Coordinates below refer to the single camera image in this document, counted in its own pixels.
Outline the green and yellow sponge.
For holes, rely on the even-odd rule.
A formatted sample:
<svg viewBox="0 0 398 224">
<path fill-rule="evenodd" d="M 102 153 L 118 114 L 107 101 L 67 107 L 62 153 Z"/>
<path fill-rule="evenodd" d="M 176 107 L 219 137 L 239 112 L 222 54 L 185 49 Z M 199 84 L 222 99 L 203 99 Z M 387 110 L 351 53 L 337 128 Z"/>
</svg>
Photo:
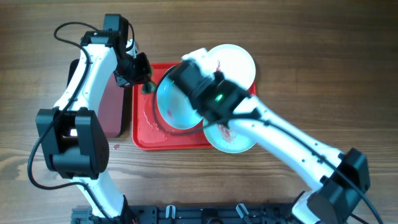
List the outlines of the green and yellow sponge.
<svg viewBox="0 0 398 224">
<path fill-rule="evenodd" d="M 157 89 L 157 85 L 153 81 L 146 82 L 142 85 L 141 93 L 142 94 L 152 94 Z"/>
</svg>

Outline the white plate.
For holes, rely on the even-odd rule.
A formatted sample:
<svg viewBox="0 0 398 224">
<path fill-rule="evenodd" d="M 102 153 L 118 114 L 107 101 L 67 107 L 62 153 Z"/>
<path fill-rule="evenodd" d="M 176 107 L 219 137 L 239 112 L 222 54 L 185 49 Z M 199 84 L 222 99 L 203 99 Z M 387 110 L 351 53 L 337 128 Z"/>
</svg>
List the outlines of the white plate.
<svg viewBox="0 0 398 224">
<path fill-rule="evenodd" d="M 256 66 L 251 55 L 242 47 L 233 44 L 222 44 L 213 47 L 208 56 L 215 65 L 217 72 L 224 78 L 235 82 L 248 90 L 256 77 Z"/>
</svg>

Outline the light blue plate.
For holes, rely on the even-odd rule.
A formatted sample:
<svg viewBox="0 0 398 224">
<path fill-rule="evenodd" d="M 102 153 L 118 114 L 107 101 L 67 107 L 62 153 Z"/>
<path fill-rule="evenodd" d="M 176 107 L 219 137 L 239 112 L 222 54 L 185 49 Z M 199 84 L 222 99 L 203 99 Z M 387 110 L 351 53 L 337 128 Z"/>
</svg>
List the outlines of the light blue plate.
<svg viewBox="0 0 398 224">
<path fill-rule="evenodd" d="M 158 86 L 157 106 L 163 120 L 176 129 L 190 129 L 203 120 L 169 77 L 165 77 Z"/>
<path fill-rule="evenodd" d="M 237 154 L 252 148 L 256 141 L 228 129 L 222 124 L 214 124 L 203 130 L 208 142 L 219 151 Z"/>
</svg>

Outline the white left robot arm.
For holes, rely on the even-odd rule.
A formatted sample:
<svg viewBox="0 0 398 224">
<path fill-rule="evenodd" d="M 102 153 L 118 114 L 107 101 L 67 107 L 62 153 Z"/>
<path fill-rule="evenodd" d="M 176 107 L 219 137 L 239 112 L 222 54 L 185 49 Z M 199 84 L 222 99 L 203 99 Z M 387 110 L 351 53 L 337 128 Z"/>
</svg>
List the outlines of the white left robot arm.
<svg viewBox="0 0 398 224">
<path fill-rule="evenodd" d="M 77 45 L 78 66 L 52 109 L 39 110 L 32 155 L 42 148 L 49 170 L 76 185 L 89 201 L 96 223 L 132 223 L 134 213 L 108 171 L 109 144 L 97 113 L 111 75 L 120 87 L 147 85 L 152 71 L 144 53 L 127 52 L 121 31 L 89 31 Z"/>
</svg>

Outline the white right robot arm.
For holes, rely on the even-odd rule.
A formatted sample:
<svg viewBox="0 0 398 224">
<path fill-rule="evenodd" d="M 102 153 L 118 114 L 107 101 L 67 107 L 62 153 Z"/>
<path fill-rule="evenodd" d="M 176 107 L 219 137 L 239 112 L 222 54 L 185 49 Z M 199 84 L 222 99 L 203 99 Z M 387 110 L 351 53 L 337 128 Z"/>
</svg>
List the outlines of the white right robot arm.
<svg viewBox="0 0 398 224">
<path fill-rule="evenodd" d="M 298 197 L 292 215 L 302 223 L 345 223 L 360 201 L 369 204 L 368 160 L 305 134 L 271 111 L 256 95 L 225 79 L 205 74 L 193 60 L 180 62 L 169 78 L 209 122 L 222 124 L 276 156 L 298 173 L 310 191 Z"/>
</svg>

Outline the black water tray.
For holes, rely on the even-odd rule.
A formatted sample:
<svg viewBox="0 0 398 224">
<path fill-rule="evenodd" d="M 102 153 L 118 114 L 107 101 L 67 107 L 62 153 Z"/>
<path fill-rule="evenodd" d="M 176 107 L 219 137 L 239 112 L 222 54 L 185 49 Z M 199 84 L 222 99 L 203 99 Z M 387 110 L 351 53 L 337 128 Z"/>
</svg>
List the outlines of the black water tray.
<svg viewBox="0 0 398 224">
<path fill-rule="evenodd" d="M 108 138 L 121 134 L 123 124 L 124 90 L 117 86 L 113 72 L 116 62 L 99 57 L 93 60 L 70 111 L 80 108 L 93 110 Z"/>
</svg>

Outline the red plastic tray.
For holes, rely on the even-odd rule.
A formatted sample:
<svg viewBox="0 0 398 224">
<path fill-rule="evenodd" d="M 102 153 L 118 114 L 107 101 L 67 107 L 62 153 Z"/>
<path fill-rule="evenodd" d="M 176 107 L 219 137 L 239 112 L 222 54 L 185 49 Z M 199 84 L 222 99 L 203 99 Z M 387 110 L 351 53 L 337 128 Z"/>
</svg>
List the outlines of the red plastic tray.
<svg viewBox="0 0 398 224">
<path fill-rule="evenodd" d="M 173 133 L 178 131 L 162 119 L 157 104 L 153 103 L 152 100 L 152 93 L 144 94 L 140 85 L 133 87 L 132 140 L 137 147 L 145 151 L 211 147 L 202 131 L 188 136 L 172 136 L 160 130 L 154 115 L 168 131 Z"/>
</svg>

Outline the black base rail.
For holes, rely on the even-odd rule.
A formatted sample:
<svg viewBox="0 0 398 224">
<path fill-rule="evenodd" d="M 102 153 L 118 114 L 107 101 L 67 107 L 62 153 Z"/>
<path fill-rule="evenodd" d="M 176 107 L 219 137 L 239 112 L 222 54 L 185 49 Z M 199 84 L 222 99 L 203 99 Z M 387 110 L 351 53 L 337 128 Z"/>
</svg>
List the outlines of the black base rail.
<svg viewBox="0 0 398 224">
<path fill-rule="evenodd" d="M 168 205 L 135 205 L 124 210 L 121 217 L 114 223 L 144 224 L 207 224 L 207 223 L 253 223 L 253 224 L 284 224 L 300 223 L 292 215 L 289 203 L 266 203 L 262 205 L 196 206 L 176 207 Z"/>
</svg>

